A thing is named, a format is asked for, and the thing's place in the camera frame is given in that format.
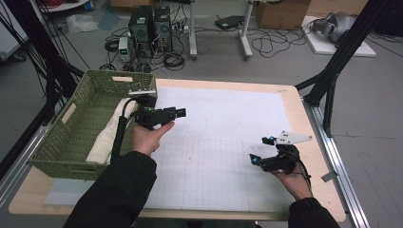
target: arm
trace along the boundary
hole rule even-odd
[[[64,227],[130,227],[143,210],[157,178],[157,164],[150,155],[173,125],[168,123],[153,131],[136,125],[133,152],[104,171],[77,202]]]
[[[281,172],[275,172],[273,175],[284,184],[284,187],[296,200],[290,205],[289,228],[339,227],[329,211],[313,197],[299,167],[296,167],[294,172],[289,175]]]

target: green basket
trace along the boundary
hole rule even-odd
[[[53,178],[96,180],[107,164],[86,162],[95,139],[129,90],[156,90],[152,74],[89,70],[29,160]],[[131,150],[134,122],[126,129],[121,154]]]

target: concrete floor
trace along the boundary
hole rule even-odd
[[[84,12],[82,9],[59,14],[88,13],[96,21],[105,20],[104,9]],[[197,20],[197,25],[213,28],[215,18]],[[68,34],[91,68],[105,63],[105,38],[116,29],[127,26],[119,19],[109,28],[92,32]],[[251,41],[260,35],[252,34]],[[332,56],[314,54],[308,44],[291,46],[288,50],[266,59],[253,50],[254,57],[243,60],[240,41],[234,34],[197,33],[199,56],[183,57],[185,67],[168,71],[171,79],[223,81],[255,84],[296,85],[318,74]],[[377,40],[383,46],[403,54],[402,43]],[[403,113],[402,58],[383,47],[367,41],[376,52],[374,58],[354,57],[342,71],[336,86],[332,133],[350,180],[371,227],[401,227],[403,224],[403,180],[400,167],[403,162],[403,142],[400,120]],[[70,47],[65,46],[69,60],[78,68],[85,65]],[[167,74],[157,69],[157,78]],[[309,89],[300,91],[305,95]],[[7,61],[0,65],[0,159],[9,152],[18,137],[43,106],[45,100],[33,67],[29,61]],[[6,204],[0,209],[0,227],[62,227],[66,217],[15,216]],[[287,227],[286,222],[262,222],[264,228]],[[349,217],[341,227],[354,227]]]

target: white desk leg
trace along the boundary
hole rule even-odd
[[[248,1],[245,14],[245,23],[243,24],[243,30],[240,30],[240,40],[245,50],[245,60],[253,56],[251,47],[249,46],[248,38],[246,37],[246,32],[248,31],[249,20],[251,19],[253,1]]]
[[[189,33],[189,49],[190,58],[196,60],[198,58],[198,49],[196,46],[196,33],[195,33],[195,0],[190,0],[190,33]]]

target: brown box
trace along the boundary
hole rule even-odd
[[[311,0],[259,3],[256,19],[263,29],[300,29]]]
[[[329,12],[359,15],[368,0],[312,0],[307,15],[324,17]]]
[[[109,0],[113,8],[134,8],[134,6],[154,6],[154,0]]]

